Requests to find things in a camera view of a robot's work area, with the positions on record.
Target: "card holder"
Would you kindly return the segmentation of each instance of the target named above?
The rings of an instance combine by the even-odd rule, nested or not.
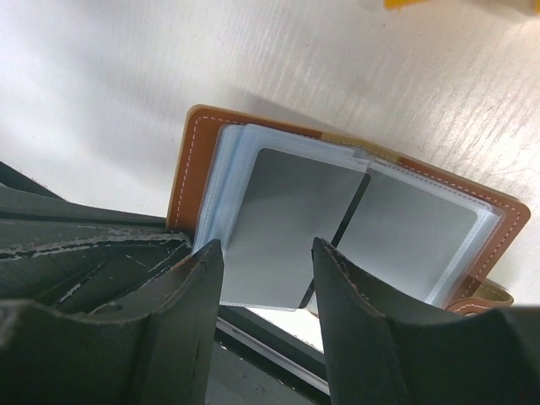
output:
[[[319,132],[235,111],[198,106],[190,111],[186,120],[185,137],[170,200],[168,216],[170,228],[196,232],[199,213],[202,212],[201,207],[204,207],[207,181],[210,185],[213,162],[217,162],[213,159],[213,155],[220,139],[220,131],[226,126],[247,124],[257,124],[299,134],[306,138],[314,138],[316,142],[325,141],[351,148],[356,158],[372,159],[368,172],[375,173],[375,177],[378,174],[378,165],[381,165],[382,171],[389,170],[392,173],[392,175],[385,175],[389,178],[398,174],[405,175],[408,179],[414,179],[418,182],[417,185],[421,186],[425,183],[429,186],[429,190],[424,190],[424,192],[430,195],[445,190],[445,192],[452,191],[454,196],[459,195],[458,199],[462,201],[474,201],[472,205],[469,204],[468,208],[462,207],[465,209],[464,213],[469,213],[470,220],[467,222],[464,219],[462,228],[451,224],[455,227],[456,235],[463,235],[463,241],[460,246],[454,249],[454,254],[446,259],[448,266],[463,266],[463,271],[460,272],[456,280],[452,280],[451,277],[445,278],[445,269],[442,269],[437,278],[433,278],[429,283],[426,282],[427,286],[424,286],[424,290],[417,292],[418,297],[422,296],[422,299],[426,301],[431,300],[435,305],[446,307],[452,305],[456,300],[462,303],[471,297],[500,255],[530,218],[527,207],[512,197],[362,139]],[[433,217],[434,213],[436,211],[432,212],[431,218],[442,221],[441,218]],[[354,226],[356,220],[351,218],[349,225]],[[422,221],[419,221],[416,226],[422,226]],[[414,227],[409,226],[409,232],[405,235],[414,237],[413,230]],[[470,235],[472,235],[474,243],[467,242],[467,237]],[[346,247],[347,231],[343,234],[343,238],[344,245],[339,246],[340,250]],[[427,242],[429,240],[426,241],[426,251],[432,255],[431,259],[437,258],[434,247],[429,247]]]
[[[393,287],[443,305],[503,213],[395,165],[375,162],[369,173],[338,248]]]
[[[352,148],[259,126],[224,127],[194,242],[195,251],[207,240],[222,242],[221,303],[298,308],[312,280],[313,237],[332,238],[368,163]]]

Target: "yellow object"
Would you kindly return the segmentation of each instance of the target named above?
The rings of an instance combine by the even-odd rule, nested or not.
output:
[[[427,2],[428,0],[385,0],[386,8],[401,8],[403,6],[408,6],[409,4]],[[535,1],[534,11],[537,14],[540,14],[540,0]]]
[[[427,0],[385,0],[386,8],[401,8],[409,4],[426,2]]]

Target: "white table surface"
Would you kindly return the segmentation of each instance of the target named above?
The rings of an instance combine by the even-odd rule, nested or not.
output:
[[[5,0],[0,160],[165,216],[205,103],[359,135],[520,198],[490,277],[540,304],[540,17],[529,0]]]

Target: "leather cover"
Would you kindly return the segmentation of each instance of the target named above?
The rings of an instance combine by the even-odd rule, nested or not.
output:
[[[459,288],[448,302],[449,308],[453,311],[459,308],[459,306],[453,306],[455,301],[468,299],[475,294],[494,264],[499,260],[531,217],[527,206],[513,197],[410,158],[404,154],[383,148],[375,143],[365,141],[362,138],[353,138],[336,133],[322,132],[312,128],[298,127],[293,124],[252,116],[238,111],[228,111],[207,105],[196,105],[187,113],[184,138],[176,167],[169,213],[167,215],[167,227],[169,229],[195,233],[199,209],[203,201],[204,189],[208,174],[210,173],[213,152],[218,140],[219,131],[223,125],[245,125],[248,123],[297,133],[305,137],[320,139],[321,141],[361,147],[387,161],[401,165],[419,175],[429,177],[433,181],[453,187],[460,192],[465,192],[472,197],[479,198],[501,210],[504,213],[501,224],[471,262],[467,270],[467,276],[463,279]],[[474,304],[474,302],[460,302],[461,306]]]

